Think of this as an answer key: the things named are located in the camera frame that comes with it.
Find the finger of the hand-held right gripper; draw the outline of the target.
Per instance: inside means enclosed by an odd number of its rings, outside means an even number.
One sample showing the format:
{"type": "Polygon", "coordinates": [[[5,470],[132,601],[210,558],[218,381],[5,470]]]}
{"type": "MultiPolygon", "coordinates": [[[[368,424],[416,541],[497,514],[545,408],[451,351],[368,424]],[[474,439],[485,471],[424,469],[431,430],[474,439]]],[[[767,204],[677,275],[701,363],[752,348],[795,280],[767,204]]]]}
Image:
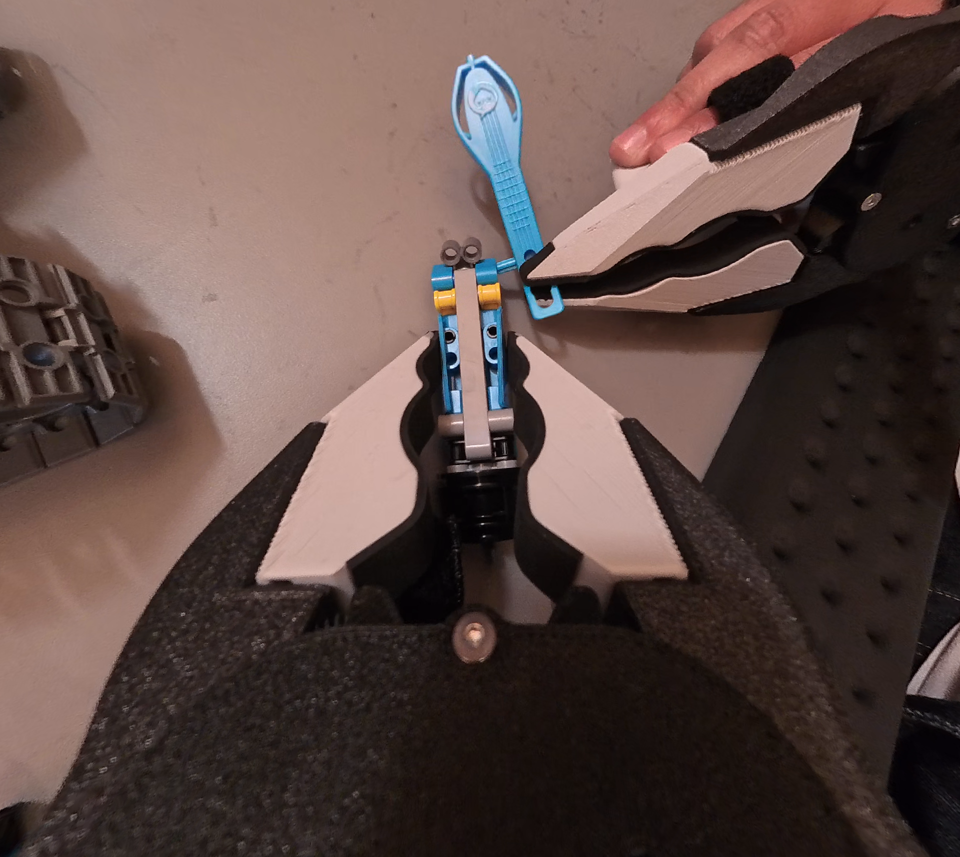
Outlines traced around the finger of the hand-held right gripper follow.
{"type": "Polygon", "coordinates": [[[775,211],[805,198],[849,150],[854,104],[725,162],[683,143],[626,177],[553,239],[531,270],[541,281],[593,277],[639,251],[678,244],[738,211],[775,211]]]}
{"type": "Polygon", "coordinates": [[[717,237],[646,251],[558,289],[572,307],[688,313],[786,284],[805,257],[792,237],[717,237]]]}

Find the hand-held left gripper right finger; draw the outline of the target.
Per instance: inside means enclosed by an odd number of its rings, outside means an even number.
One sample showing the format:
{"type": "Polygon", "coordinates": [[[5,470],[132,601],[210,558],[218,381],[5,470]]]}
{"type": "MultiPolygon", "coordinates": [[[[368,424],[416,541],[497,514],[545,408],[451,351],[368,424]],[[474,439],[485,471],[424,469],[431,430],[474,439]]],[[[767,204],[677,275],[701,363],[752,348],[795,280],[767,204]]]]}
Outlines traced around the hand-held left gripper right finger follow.
{"type": "Polygon", "coordinates": [[[533,342],[510,336],[513,430],[526,453],[514,526],[523,574],[558,603],[587,587],[689,570],[623,427],[623,416],[533,342]]]}

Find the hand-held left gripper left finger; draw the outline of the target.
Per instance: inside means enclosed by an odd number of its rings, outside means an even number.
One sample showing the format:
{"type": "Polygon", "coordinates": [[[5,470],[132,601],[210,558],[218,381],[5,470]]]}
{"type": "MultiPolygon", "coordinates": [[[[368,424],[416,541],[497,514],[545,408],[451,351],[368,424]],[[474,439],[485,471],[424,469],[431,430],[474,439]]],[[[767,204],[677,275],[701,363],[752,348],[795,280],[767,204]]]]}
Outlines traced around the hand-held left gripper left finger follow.
{"type": "Polygon", "coordinates": [[[355,586],[359,555],[414,511],[418,473],[402,417],[424,388],[423,335],[323,418],[323,430],[256,572],[256,583],[355,586]]]}

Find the blue grey brick assembly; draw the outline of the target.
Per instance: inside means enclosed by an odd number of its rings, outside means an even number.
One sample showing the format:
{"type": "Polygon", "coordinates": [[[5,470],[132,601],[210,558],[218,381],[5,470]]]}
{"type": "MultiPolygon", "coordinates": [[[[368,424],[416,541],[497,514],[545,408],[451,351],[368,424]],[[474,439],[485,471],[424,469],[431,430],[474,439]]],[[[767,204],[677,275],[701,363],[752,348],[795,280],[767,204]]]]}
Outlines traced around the blue grey brick assembly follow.
{"type": "Polygon", "coordinates": [[[513,538],[520,475],[506,376],[500,276],[516,268],[483,256],[478,239],[447,240],[431,272],[438,315],[447,452],[439,503],[450,533],[491,563],[513,538]]]}

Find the blue brick separator tool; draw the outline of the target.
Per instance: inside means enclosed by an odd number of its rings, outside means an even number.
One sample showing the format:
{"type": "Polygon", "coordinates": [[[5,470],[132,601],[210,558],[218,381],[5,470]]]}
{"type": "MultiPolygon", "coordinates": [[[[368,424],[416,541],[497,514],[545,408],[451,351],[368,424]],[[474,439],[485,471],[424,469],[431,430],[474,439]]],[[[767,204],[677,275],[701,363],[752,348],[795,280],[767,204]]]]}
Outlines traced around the blue brick separator tool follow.
{"type": "Polygon", "coordinates": [[[488,177],[513,262],[520,268],[544,247],[522,172],[522,98],[487,55],[458,67],[451,95],[453,125],[488,177]]]}

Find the white desk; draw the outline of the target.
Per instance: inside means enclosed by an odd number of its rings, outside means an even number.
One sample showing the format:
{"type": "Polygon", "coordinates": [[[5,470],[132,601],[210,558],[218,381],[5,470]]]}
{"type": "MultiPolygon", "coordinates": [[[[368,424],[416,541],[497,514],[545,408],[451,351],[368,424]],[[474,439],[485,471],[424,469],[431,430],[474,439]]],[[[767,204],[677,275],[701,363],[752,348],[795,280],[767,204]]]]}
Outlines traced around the white desk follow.
{"type": "Polygon", "coordinates": [[[159,583],[222,507],[435,325],[446,239],[510,251],[455,133],[512,77],[550,240],[741,0],[2,0],[2,251],[97,284],[138,429],[2,490],[2,804],[49,800],[159,583]]]}

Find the person's right hand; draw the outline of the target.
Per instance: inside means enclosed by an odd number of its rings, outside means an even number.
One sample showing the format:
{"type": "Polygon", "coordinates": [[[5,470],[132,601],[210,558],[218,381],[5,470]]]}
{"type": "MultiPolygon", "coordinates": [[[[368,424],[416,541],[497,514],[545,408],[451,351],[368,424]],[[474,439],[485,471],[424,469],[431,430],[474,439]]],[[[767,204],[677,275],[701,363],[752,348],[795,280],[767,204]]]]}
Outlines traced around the person's right hand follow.
{"type": "Polygon", "coordinates": [[[718,123],[710,95],[766,59],[795,66],[834,37],[882,15],[914,17],[942,11],[948,0],[744,0],[696,41],[676,83],[609,147],[620,168],[649,164],[718,123]]]}

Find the blue tracked toy robot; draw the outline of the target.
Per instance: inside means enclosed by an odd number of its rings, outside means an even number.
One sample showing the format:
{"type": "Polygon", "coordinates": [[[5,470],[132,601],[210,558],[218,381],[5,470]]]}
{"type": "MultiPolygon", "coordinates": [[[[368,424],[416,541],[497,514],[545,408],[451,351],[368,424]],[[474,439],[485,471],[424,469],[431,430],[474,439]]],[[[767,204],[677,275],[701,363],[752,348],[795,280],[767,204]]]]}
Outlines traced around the blue tracked toy robot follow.
{"type": "Polygon", "coordinates": [[[94,452],[144,419],[135,359],[106,299],[13,230],[15,206],[86,149],[52,68],[2,47],[1,484],[94,452]]]}

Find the person's leg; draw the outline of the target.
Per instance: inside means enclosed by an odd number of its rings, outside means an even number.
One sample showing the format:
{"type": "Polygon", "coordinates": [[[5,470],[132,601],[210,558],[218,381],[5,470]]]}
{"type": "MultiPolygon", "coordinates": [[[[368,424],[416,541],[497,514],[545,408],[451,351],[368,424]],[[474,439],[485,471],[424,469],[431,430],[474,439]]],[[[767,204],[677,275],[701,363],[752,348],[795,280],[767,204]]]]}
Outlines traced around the person's leg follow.
{"type": "MultiPolygon", "coordinates": [[[[940,560],[929,588],[911,679],[958,621],[958,560],[940,560]]],[[[930,855],[959,854],[959,701],[906,695],[889,790],[930,855]]]]}

